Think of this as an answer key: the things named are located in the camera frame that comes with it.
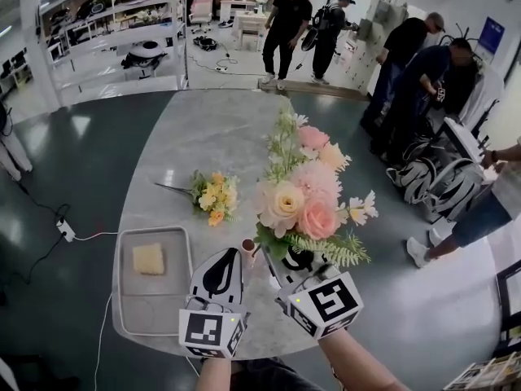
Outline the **black metal frame stand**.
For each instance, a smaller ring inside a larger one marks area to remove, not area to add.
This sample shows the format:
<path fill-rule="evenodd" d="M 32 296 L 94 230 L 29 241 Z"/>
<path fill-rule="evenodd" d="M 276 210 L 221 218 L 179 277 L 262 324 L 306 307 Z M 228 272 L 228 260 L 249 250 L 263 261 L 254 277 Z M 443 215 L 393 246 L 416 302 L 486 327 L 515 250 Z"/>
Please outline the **black metal frame stand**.
<path fill-rule="evenodd" d="M 493 357 L 499 358 L 521 351 L 521 259 L 497 273 L 496 281 L 501 325 Z"/>

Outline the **pink artificial flowers bouquet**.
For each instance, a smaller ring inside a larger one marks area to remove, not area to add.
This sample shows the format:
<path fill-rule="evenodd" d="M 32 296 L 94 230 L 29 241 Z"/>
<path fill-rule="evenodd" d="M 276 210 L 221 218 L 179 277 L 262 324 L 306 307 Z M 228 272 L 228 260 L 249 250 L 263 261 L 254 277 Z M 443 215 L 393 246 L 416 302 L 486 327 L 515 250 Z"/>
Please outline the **pink artificial flowers bouquet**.
<path fill-rule="evenodd" d="M 290 103 L 280 108 L 265 141 L 269 164 L 256 184 L 256 242 L 278 260 L 310 253 L 340 267 L 370 261 L 356 235 L 339 234 L 349 223 L 364 226 L 379 215 L 374 191 L 341 200 L 340 175 L 351 157 Z"/>

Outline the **white lockers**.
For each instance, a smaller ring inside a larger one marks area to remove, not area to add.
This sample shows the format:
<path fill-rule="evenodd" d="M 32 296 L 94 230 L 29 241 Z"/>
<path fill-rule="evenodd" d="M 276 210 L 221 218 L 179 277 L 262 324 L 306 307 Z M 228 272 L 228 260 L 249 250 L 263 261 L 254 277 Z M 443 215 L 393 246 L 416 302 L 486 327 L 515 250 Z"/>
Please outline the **white lockers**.
<path fill-rule="evenodd" d="M 371 78 L 377 68 L 376 57 L 393 29 L 408 17 L 406 7 L 384 0 L 371 0 L 366 17 L 362 18 L 355 35 L 354 52 L 347 63 L 348 88 L 366 95 L 372 93 Z"/>

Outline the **white tilted desk black frame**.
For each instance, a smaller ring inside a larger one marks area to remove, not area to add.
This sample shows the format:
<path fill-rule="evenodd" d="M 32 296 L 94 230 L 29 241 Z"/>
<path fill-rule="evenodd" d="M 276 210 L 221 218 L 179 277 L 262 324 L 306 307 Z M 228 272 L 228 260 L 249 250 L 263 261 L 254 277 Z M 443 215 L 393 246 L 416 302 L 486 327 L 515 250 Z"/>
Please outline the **white tilted desk black frame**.
<path fill-rule="evenodd" d="M 442 134 L 446 134 L 451 143 L 455 146 L 459 155 L 481 164 L 482 149 L 473 134 L 463 125 L 458 124 L 454 119 L 446 117 L 440 128 Z"/>

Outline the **pink office chair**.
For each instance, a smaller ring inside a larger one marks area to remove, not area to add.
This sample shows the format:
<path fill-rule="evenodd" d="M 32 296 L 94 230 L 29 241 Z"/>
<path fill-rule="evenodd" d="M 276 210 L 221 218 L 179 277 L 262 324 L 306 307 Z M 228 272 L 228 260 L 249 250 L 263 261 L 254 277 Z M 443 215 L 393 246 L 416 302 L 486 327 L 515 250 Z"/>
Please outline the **pink office chair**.
<path fill-rule="evenodd" d="M 190 30 L 193 34 L 207 33 L 211 29 L 212 1 L 194 0 L 190 7 L 188 19 L 190 21 Z"/>

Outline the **grey marble table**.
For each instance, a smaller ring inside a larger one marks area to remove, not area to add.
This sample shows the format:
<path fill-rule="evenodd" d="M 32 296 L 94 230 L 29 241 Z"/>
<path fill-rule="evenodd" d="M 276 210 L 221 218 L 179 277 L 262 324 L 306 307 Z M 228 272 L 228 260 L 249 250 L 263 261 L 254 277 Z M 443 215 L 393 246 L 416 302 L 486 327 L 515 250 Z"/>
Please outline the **grey marble table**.
<path fill-rule="evenodd" d="M 123 206 L 119 234 L 142 228 L 186 229 L 195 270 L 214 253 L 238 246 L 256 233 L 251 198 L 266 162 L 265 135 L 288 100 L 253 90 L 177 92 L 155 123 L 142 150 Z M 239 178 L 237 222 L 211 227 L 189 199 L 155 182 L 180 187 L 195 170 L 221 171 Z M 167 354 L 183 355 L 176 336 L 133 336 L 120 320 L 116 251 L 113 264 L 112 322 L 127 340 Z"/>

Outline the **white rectangular tray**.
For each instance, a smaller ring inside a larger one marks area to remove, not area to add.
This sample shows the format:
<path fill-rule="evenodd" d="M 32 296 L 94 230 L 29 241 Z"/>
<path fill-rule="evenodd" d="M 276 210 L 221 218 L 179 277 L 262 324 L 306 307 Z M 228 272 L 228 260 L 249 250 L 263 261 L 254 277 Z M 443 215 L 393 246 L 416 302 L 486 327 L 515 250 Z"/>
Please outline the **white rectangular tray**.
<path fill-rule="evenodd" d="M 163 275 L 134 271 L 133 248 L 160 243 Z M 120 320 L 133 336 L 177 336 L 179 310 L 185 308 L 193 273 L 189 236 L 181 226 L 122 231 L 116 247 L 116 279 Z"/>

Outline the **pink glass vase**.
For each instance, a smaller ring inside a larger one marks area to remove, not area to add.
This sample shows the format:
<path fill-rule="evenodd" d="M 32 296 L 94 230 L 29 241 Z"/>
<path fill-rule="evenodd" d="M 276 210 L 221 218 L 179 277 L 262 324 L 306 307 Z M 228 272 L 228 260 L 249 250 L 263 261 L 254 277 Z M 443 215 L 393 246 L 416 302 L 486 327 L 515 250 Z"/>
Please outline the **pink glass vase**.
<path fill-rule="evenodd" d="M 256 261 L 257 253 L 260 251 L 261 245 L 257 244 L 253 239 L 247 238 L 242 241 L 239 247 L 241 253 L 243 273 L 249 273 Z"/>

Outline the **stack of magazines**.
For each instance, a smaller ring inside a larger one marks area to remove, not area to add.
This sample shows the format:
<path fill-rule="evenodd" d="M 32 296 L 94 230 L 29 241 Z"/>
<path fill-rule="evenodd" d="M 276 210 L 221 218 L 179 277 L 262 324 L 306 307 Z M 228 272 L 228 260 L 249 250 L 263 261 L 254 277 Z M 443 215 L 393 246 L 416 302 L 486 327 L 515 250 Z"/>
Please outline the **stack of magazines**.
<path fill-rule="evenodd" d="M 521 391 L 521 352 L 472 363 L 442 391 Z"/>

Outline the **blue wall poster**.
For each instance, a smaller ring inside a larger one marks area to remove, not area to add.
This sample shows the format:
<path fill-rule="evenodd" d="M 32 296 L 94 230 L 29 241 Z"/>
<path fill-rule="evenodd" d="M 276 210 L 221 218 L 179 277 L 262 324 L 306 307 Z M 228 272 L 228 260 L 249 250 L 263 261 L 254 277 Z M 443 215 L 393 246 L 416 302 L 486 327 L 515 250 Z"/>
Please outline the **blue wall poster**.
<path fill-rule="evenodd" d="M 478 39 L 478 45 L 488 53 L 495 55 L 501 44 L 505 27 L 488 17 Z"/>

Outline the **person's right forearm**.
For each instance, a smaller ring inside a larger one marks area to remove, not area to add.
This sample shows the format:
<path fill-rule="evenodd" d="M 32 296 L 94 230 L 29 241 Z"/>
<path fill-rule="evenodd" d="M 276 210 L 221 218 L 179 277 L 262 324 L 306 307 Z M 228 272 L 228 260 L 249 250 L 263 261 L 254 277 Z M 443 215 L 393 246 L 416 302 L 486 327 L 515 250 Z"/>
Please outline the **person's right forearm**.
<path fill-rule="evenodd" d="M 411 391 L 345 329 L 325 336 L 318 344 L 344 391 Z"/>

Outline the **white metal shelving rack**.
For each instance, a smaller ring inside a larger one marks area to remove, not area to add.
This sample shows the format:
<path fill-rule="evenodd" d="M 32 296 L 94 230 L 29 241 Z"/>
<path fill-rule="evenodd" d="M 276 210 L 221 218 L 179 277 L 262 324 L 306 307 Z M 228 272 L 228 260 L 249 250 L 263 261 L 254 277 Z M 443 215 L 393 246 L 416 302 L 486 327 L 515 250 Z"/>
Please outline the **white metal shelving rack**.
<path fill-rule="evenodd" d="M 105 11 L 76 20 L 85 1 L 58 0 L 38 9 L 50 86 L 46 94 L 54 105 L 188 88 L 188 0 L 107 0 Z M 72 22 L 51 25 L 50 17 L 65 7 Z M 123 69 L 121 61 L 133 44 L 144 41 L 157 41 L 167 56 L 150 77 L 139 79 L 141 70 Z"/>

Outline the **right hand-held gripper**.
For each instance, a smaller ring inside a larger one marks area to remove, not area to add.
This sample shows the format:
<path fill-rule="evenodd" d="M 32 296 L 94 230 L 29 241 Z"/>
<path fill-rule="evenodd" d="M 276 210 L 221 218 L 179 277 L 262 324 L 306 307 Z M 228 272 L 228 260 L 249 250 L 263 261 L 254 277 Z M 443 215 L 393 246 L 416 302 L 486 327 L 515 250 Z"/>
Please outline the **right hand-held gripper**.
<path fill-rule="evenodd" d="M 263 250 L 272 276 L 281 289 L 278 304 L 312 338 L 322 339 L 351 324 L 363 309 L 363 301 L 348 272 L 340 272 L 321 254 L 305 256 L 304 270 L 312 273 L 301 280 L 301 270 L 290 253 L 277 259 Z"/>

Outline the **small white table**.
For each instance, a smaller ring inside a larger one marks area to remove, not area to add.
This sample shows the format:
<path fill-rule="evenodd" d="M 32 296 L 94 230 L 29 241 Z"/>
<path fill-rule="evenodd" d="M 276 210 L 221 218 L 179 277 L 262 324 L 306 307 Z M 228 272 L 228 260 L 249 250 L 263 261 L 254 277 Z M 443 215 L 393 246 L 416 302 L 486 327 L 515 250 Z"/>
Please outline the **small white table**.
<path fill-rule="evenodd" d="M 262 11 L 236 11 L 232 26 L 235 50 L 242 50 L 244 38 L 251 37 L 255 51 L 261 51 L 265 40 L 266 20 L 267 17 Z"/>

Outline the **yellow artificial flower bunch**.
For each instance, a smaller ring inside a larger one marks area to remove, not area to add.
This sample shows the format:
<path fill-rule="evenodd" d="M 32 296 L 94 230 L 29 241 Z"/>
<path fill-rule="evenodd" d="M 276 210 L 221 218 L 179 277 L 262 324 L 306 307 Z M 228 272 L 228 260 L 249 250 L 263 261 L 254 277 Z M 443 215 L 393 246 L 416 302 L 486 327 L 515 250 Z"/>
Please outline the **yellow artificial flower bunch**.
<path fill-rule="evenodd" d="M 190 176 L 188 187 L 174 187 L 155 182 L 158 187 L 174 191 L 190 198 L 196 214 L 206 213 L 208 225 L 237 222 L 235 211 L 239 205 L 239 178 L 235 175 L 213 172 L 203 174 L 198 170 Z"/>

